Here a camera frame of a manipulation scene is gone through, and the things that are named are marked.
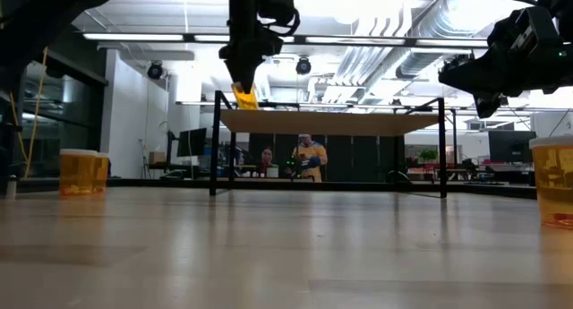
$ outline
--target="ceiling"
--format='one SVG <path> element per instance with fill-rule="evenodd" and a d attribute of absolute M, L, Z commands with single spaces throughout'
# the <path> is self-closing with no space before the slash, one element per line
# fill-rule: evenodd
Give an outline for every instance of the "ceiling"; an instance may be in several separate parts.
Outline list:
<path fill-rule="evenodd" d="M 523 7 L 507 0 L 436 0 L 428 7 L 433 1 L 295 0 L 302 17 L 297 34 L 483 38 L 496 20 Z M 88 10 L 73 24 L 84 32 L 227 34 L 227 6 L 228 0 L 111 0 Z M 423 18 L 410 28 L 412 21 L 422 17 L 418 17 L 421 13 Z M 437 20 L 443 23 L 433 25 Z M 212 99 L 215 90 L 231 91 L 227 69 L 218 59 L 220 45 L 117 45 L 122 48 L 123 59 L 139 65 L 149 64 L 146 57 L 151 53 L 192 52 L 202 70 L 204 97 Z M 307 92 L 303 97 L 309 102 L 389 104 L 400 99 L 403 105 L 419 105 L 431 98 L 444 97 L 447 104 L 469 107 L 474 104 L 470 95 L 437 82 L 443 59 L 458 52 L 284 45 L 282 53 L 269 59 L 258 73 L 268 81 L 271 99 L 276 101 L 298 100 L 303 91 Z M 312 63 L 308 75 L 295 72 L 300 56 L 308 56 Z M 180 73 L 176 62 L 165 65 L 171 73 Z M 397 67 L 413 73 L 413 78 L 398 79 Z M 324 86 L 313 86 L 316 82 L 324 82 Z M 533 102 L 532 97 L 524 95 L 509 103 L 512 107 L 532 107 L 540 102 Z"/>

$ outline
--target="plastic cup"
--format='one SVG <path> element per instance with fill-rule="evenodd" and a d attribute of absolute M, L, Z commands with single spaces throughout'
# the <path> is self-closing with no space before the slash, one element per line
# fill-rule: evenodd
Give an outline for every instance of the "plastic cup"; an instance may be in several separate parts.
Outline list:
<path fill-rule="evenodd" d="M 109 158 L 107 153 L 98 153 L 93 172 L 93 193 L 105 193 Z"/>
<path fill-rule="evenodd" d="M 534 139 L 529 147 L 542 223 L 573 229 L 573 136 Z"/>
<path fill-rule="evenodd" d="M 60 150 L 61 195 L 91 194 L 97 154 L 93 150 Z"/>

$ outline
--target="security camera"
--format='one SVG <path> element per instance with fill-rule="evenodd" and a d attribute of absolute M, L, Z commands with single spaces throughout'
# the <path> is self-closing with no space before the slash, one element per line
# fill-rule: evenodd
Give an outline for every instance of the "security camera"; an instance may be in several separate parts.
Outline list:
<path fill-rule="evenodd" d="M 147 70 L 147 76 L 152 80 L 161 80 L 167 76 L 167 70 L 162 66 L 162 62 L 151 62 L 149 70 Z"/>
<path fill-rule="evenodd" d="M 296 64 L 296 73 L 299 75 L 306 75 L 311 72 L 311 68 L 311 62 L 308 60 L 308 57 L 301 57 L 298 60 L 298 64 Z"/>

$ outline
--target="glass wall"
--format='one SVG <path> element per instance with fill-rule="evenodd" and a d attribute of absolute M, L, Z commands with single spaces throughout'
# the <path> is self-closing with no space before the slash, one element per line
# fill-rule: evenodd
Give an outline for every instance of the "glass wall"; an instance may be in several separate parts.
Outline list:
<path fill-rule="evenodd" d="M 48 66 L 38 97 L 44 70 L 37 62 L 29 64 L 21 98 L 21 136 L 27 154 L 30 153 L 34 113 L 39 103 L 29 177 L 58 177 L 61 149 L 99 148 L 103 88 L 87 85 Z M 16 140 L 14 162 L 20 163 L 21 176 L 25 172 L 23 161 L 21 146 Z"/>

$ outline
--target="black metal frame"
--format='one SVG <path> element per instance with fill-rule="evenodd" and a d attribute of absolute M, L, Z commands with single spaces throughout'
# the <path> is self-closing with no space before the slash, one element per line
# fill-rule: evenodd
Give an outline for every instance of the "black metal frame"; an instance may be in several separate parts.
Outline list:
<path fill-rule="evenodd" d="M 217 194 L 218 188 L 233 189 L 236 188 L 247 188 L 252 186 L 252 183 L 246 182 L 236 182 L 235 181 L 235 146 L 236 146 L 236 133 L 231 133 L 231 146 L 229 153 L 229 170 L 228 170 L 228 183 L 222 183 L 217 180 L 217 170 L 218 170 L 218 138 L 219 138 L 219 125 L 221 122 L 221 101 L 225 103 L 228 109 L 233 109 L 233 105 L 229 103 L 225 93 L 221 90 L 215 92 L 215 110 L 213 113 L 213 135 L 211 138 L 211 164 L 210 164 L 210 181 L 209 181 L 209 195 L 215 196 Z M 409 115 L 414 112 L 432 112 L 433 107 L 431 104 L 438 103 L 438 124 L 439 124 L 439 134 L 440 134 L 440 188 L 438 192 L 440 193 L 440 198 L 446 198 L 448 196 L 448 177 L 446 176 L 446 109 L 444 98 L 437 98 L 427 102 L 420 107 L 397 107 L 394 109 L 394 114 L 397 114 L 399 109 L 406 109 L 405 114 Z M 296 104 L 290 104 L 291 107 L 298 107 Z M 395 176 L 398 174 L 399 162 L 398 162 L 398 137 L 394 140 L 394 171 Z M 372 185 L 378 185 L 378 190 L 382 191 L 395 191 L 395 192 L 408 192 L 408 191 L 422 191 L 422 192 L 435 192 L 435 187 L 428 189 L 428 187 L 420 186 L 415 187 L 415 185 L 401 185 L 398 180 L 394 181 L 393 185 L 388 185 L 384 183 L 372 184 L 372 185 L 361 185 L 358 183 L 336 183 L 336 185 L 329 185 L 329 183 L 312 184 L 311 186 L 295 185 L 297 183 L 287 183 L 289 186 L 284 186 L 284 183 L 256 183 L 260 189 L 278 189 L 282 187 L 284 189 L 312 189 L 318 188 L 316 185 L 320 185 L 321 189 L 317 190 L 337 190 L 341 186 L 344 187 L 362 187 L 372 189 Z"/>

